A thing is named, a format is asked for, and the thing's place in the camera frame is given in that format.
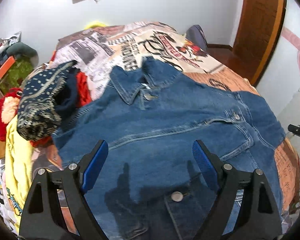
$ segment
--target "patterned navy clothing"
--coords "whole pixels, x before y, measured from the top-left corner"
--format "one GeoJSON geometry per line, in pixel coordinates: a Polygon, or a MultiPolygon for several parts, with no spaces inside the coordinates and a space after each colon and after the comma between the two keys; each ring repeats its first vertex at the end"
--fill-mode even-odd
{"type": "Polygon", "coordinates": [[[18,108],[18,133],[38,141],[51,135],[61,120],[75,110],[77,61],[46,69],[31,78],[23,90],[18,108]]]}

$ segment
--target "blue denim jacket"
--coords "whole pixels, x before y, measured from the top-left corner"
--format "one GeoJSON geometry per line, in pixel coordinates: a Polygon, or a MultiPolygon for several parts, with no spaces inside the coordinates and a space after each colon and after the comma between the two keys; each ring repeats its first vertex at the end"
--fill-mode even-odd
{"type": "MultiPolygon", "coordinates": [[[[274,150],[284,130],[262,97],[199,84],[147,58],[126,72],[115,66],[103,96],[53,135],[64,165],[99,139],[109,155],[86,200],[110,239],[192,239],[215,200],[192,156],[201,139],[238,170],[264,171],[282,209],[274,150]],[[173,192],[183,198],[175,202],[173,192]]],[[[238,191],[237,201],[242,200],[238,191]]],[[[235,203],[226,232],[233,229],[235,203]]]]}

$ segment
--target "brown door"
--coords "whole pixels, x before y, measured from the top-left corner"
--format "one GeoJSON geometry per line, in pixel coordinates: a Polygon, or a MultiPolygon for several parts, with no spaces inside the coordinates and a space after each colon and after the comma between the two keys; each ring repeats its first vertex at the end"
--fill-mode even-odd
{"type": "Polygon", "coordinates": [[[261,77],[276,45],[284,17],[285,0],[243,0],[233,53],[245,63],[251,84],[261,77]]]}

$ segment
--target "jacket pocket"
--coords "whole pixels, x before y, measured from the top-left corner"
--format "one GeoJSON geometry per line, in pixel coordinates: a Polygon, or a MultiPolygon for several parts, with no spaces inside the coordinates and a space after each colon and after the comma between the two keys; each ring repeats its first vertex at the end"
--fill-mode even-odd
{"type": "Polygon", "coordinates": [[[200,138],[210,152],[221,161],[237,156],[250,148],[254,142],[251,127],[240,109],[225,111],[224,116],[215,116],[205,121],[205,138],[200,138]]]}

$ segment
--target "yellow object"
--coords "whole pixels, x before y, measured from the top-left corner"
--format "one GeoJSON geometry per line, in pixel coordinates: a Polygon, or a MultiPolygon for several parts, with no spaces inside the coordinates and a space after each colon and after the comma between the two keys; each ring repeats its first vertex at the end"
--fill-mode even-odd
{"type": "Polygon", "coordinates": [[[90,28],[96,28],[96,27],[106,27],[107,25],[101,23],[101,22],[98,22],[98,21],[95,21],[95,22],[92,22],[92,23],[89,23],[87,26],[85,26],[85,30],[87,29],[90,29],[90,28]]]}
{"type": "Polygon", "coordinates": [[[19,232],[22,210],[32,182],[33,147],[18,134],[17,121],[16,115],[7,126],[5,175],[8,201],[14,209],[17,219],[15,228],[19,232]]]}

